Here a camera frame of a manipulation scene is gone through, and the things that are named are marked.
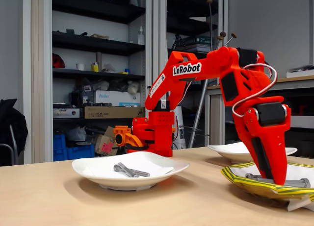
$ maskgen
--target red robot arm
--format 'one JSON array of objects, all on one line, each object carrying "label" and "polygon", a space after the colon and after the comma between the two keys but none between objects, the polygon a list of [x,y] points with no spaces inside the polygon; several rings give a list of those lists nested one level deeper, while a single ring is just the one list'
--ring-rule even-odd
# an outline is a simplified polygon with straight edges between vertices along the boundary
[{"label": "red robot arm", "polygon": [[[183,99],[191,81],[219,77],[224,103],[233,106],[239,138],[261,175],[284,184],[287,172],[284,132],[290,128],[291,110],[281,104],[282,97],[258,97],[275,83],[264,73],[264,64],[263,53],[254,50],[221,47],[200,60],[192,53],[172,52],[145,101],[146,109],[152,110],[149,118],[134,118],[133,135],[145,144],[146,151],[172,156],[175,116],[171,110]],[[160,101],[167,92],[168,101]]]}]

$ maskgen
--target white plate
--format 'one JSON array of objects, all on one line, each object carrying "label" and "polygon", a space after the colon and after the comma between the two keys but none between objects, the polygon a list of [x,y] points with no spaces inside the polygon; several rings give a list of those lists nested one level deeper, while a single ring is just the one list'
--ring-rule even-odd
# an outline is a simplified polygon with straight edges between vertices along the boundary
[{"label": "white plate", "polygon": [[[221,156],[231,160],[233,163],[253,161],[250,152],[242,142],[226,145],[208,145],[207,147],[218,152]],[[286,148],[286,155],[291,155],[296,151],[298,151],[296,148]]]},{"label": "white plate", "polygon": [[[130,178],[115,172],[113,166],[122,162],[134,170],[149,172],[150,177]],[[175,175],[189,163],[171,160],[151,152],[137,151],[119,156],[78,159],[72,162],[73,169],[81,176],[114,190],[144,190]]]}]

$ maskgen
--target bottle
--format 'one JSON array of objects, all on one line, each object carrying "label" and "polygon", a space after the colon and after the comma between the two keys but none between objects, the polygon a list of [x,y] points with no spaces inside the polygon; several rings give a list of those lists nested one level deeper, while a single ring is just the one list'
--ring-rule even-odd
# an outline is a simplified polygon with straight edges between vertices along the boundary
[{"label": "bottle", "polygon": [[142,26],[140,27],[138,35],[137,35],[137,43],[139,45],[145,45],[145,35],[144,35],[144,32],[143,32]]}]

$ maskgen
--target blue plastic bin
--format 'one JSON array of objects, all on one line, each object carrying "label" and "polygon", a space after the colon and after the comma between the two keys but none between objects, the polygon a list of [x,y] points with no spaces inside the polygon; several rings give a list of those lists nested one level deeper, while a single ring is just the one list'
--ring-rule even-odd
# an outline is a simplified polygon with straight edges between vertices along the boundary
[{"label": "blue plastic bin", "polygon": [[68,160],[95,157],[94,145],[67,148]]},{"label": "blue plastic bin", "polygon": [[65,135],[55,134],[53,136],[53,150],[60,150],[65,148]]},{"label": "blue plastic bin", "polygon": [[68,153],[66,149],[53,150],[53,161],[68,160]]}]

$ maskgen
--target red helmet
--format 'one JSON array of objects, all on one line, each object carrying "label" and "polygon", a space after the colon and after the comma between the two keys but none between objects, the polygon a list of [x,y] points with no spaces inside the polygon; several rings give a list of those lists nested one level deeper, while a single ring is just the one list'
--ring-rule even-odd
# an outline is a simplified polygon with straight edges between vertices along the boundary
[{"label": "red helmet", "polygon": [[62,58],[55,53],[52,53],[52,67],[53,68],[65,68],[65,64]]}]

